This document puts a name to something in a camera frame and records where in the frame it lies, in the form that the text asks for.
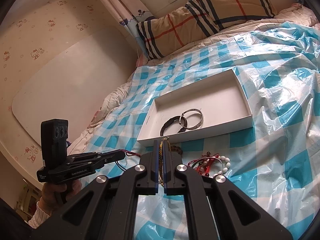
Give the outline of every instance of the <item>sleeve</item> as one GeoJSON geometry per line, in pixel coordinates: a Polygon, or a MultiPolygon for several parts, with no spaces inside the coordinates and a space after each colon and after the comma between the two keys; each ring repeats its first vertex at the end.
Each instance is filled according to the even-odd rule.
{"type": "Polygon", "coordinates": [[[37,210],[33,217],[29,220],[28,224],[32,228],[38,228],[44,221],[46,221],[50,216],[41,210],[37,202],[37,210]]]}

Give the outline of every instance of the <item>cardboard tray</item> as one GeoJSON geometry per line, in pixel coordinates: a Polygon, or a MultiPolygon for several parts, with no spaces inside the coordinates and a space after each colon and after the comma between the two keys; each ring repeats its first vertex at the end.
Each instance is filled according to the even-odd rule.
{"type": "MultiPolygon", "coordinates": [[[[188,127],[195,126],[201,118],[197,112],[185,114],[188,127]]],[[[143,122],[137,141],[152,146],[154,140],[169,137],[178,143],[212,137],[252,127],[252,113],[238,78],[233,70],[207,77],[156,98],[143,122]],[[181,126],[175,121],[160,136],[160,130],[170,118],[197,108],[204,121],[196,130],[177,133],[181,126]]]]}

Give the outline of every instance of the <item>person's arm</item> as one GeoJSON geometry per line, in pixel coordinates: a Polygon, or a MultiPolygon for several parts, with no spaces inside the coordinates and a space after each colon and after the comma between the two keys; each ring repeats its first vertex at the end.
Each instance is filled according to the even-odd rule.
{"type": "MultiPolygon", "coordinates": [[[[46,182],[42,188],[42,197],[37,203],[36,213],[33,215],[31,220],[29,220],[28,224],[32,228],[38,228],[44,221],[46,221],[53,212],[55,212],[60,205],[58,204],[54,192],[64,192],[67,190],[67,185],[54,185],[52,183],[46,182]]],[[[72,191],[69,192],[66,196],[66,200],[68,201],[74,195],[76,195],[81,190],[81,182],[80,180],[74,180],[72,182],[72,191]]]]}

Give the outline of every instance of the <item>beige plaid pillowcase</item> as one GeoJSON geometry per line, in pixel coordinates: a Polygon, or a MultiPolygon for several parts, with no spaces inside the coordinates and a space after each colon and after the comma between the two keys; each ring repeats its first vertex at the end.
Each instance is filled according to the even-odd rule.
{"type": "Polygon", "coordinates": [[[165,17],[140,22],[137,28],[149,59],[165,57],[190,42],[218,33],[217,26],[197,0],[189,0],[165,17]]]}
{"type": "Polygon", "coordinates": [[[248,20],[273,18],[277,14],[270,0],[198,0],[198,2],[219,30],[248,20]]]}

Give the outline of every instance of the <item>silver screw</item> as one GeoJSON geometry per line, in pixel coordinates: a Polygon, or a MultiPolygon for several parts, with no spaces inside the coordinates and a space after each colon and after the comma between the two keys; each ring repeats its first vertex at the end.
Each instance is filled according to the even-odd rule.
{"type": "Polygon", "coordinates": [[[142,164],[138,164],[137,166],[135,166],[134,168],[136,171],[144,171],[145,170],[145,166],[142,164]]]}
{"type": "Polygon", "coordinates": [[[217,181],[218,183],[223,183],[223,182],[226,181],[226,177],[223,176],[223,175],[217,175],[217,176],[216,176],[216,181],[217,181]]]}
{"type": "Polygon", "coordinates": [[[103,175],[100,175],[96,178],[96,181],[98,183],[105,183],[107,181],[107,177],[106,176],[103,176],[103,175]]]}
{"type": "Polygon", "coordinates": [[[177,170],[178,171],[186,171],[187,168],[188,167],[186,165],[184,165],[184,164],[180,164],[180,165],[177,166],[177,170]]]}

